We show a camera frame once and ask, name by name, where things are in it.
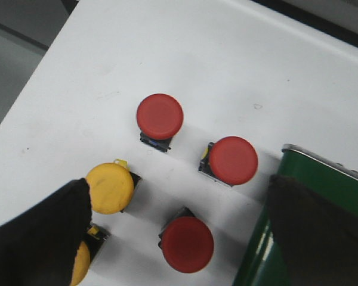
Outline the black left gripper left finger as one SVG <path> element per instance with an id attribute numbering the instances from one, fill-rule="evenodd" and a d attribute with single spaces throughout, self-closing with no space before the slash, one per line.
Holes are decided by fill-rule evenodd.
<path id="1" fill-rule="evenodd" d="M 89 189 L 72 180 L 0 226 L 0 285 L 70 285 L 92 216 Z"/>

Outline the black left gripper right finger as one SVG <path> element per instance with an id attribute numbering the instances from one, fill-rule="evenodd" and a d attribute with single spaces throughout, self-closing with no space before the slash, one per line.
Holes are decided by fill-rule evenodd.
<path id="1" fill-rule="evenodd" d="M 291 285 L 358 285 L 358 216 L 280 175 L 267 210 Z"/>

